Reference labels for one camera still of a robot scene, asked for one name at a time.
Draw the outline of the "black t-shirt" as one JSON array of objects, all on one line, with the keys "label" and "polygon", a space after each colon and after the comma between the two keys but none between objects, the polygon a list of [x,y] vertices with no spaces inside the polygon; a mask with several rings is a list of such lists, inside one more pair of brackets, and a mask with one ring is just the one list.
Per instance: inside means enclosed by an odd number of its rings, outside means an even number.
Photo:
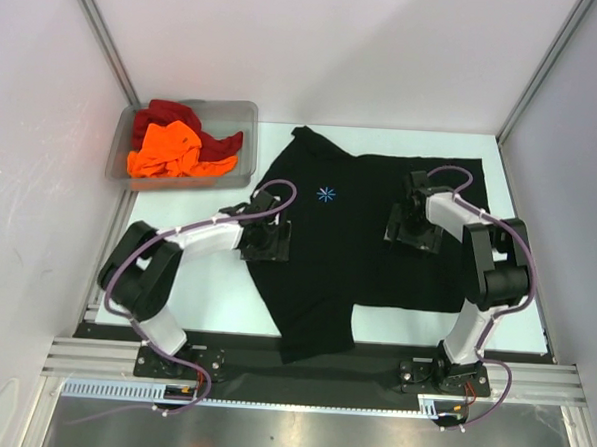
[{"label": "black t-shirt", "polygon": [[432,254],[390,243],[384,234],[412,171],[433,170],[434,185],[456,188],[467,170],[473,182],[464,199],[487,208],[481,160],[353,156],[309,127],[292,136],[263,177],[297,188],[286,210],[289,259],[247,265],[281,334],[282,362],[353,349],[356,305],[458,313],[460,244],[446,234]]}]

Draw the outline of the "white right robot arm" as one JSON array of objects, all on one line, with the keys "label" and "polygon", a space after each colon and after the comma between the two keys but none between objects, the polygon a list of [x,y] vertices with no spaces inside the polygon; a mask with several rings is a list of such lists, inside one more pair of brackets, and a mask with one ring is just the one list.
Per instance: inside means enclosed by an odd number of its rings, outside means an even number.
[{"label": "white right robot arm", "polygon": [[533,301],[534,261],[520,219],[502,220],[445,188],[410,189],[394,203],[385,239],[436,253],[442,237],[461,244],[464,304],[451,332],[437,346],[427,379],[456,392],[479,375],[485,344],[501,319]]}]

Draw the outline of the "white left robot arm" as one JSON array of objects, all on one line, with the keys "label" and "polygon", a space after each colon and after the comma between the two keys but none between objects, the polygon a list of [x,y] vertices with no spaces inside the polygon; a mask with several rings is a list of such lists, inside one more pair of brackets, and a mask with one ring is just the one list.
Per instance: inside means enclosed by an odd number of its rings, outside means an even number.
[{"label": "white left robot arm", "polygon": [[169,230],[135,222],[97,276],[104,308],[129,322],[157,353],[167,375],[182,376],[191,368],[192,352],[168,307],[181,261],[237,250],[247,262],[283,263],[289,259],[291,232],[291,221],[279,214],[261,218],[219,213]]}]

